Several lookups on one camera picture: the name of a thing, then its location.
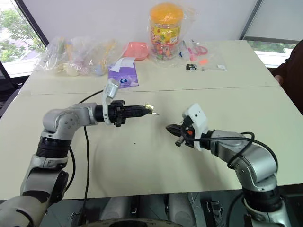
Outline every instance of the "person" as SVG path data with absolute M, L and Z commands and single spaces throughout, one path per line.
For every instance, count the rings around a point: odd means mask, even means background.
M 303 40 L 272 74 L 303 115 Z

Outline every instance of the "pink bowl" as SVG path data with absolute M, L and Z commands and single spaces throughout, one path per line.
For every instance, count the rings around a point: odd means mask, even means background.
M 147 44 L 144 42 L 129 42 L 125 57 L 135 57 L 136 60 L 143 60 L 148 55 Z

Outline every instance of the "plastic bag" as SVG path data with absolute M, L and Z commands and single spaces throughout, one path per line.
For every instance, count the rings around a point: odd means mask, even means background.
M 68 75 L 103 75 L 107 67 L 116 62 L 125 47 L 111 40 L 101 42 L 91 37 L 63 37 L 53 39 L 42 55 L 37 69 L 65 71 Z
M 158 63 L 167 63 L 178 56 L 178 44 L 196 19 L 193 8 L 171 2 L 155 5 L 150 10 L 150 57 Z
M 179 58 L 182 66 L 196 64 L 200 70 L 226 71 L 227 67 L 221 51 L 216 43 L 201 42 L 194 40 L 182 41 L 178 46 Z

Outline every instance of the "orange lid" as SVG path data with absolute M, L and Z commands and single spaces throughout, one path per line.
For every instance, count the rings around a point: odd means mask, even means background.
M 150 10 L 151 20 L 157 24 L 176 24 L 183 18 L 181 7 L 174 3 L 164 2 Z

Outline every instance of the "white wall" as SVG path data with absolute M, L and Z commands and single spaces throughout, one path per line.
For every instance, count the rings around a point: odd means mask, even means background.
M 199 11 L 188 38 L 238 39 L 256 0 L 183 0 Z M 156 0 L 24 0 L 50 41 L 55 36 L 146 41 L 149 9 Z
M 303 39 L 303 0 L 264 0 L 246 36 Z

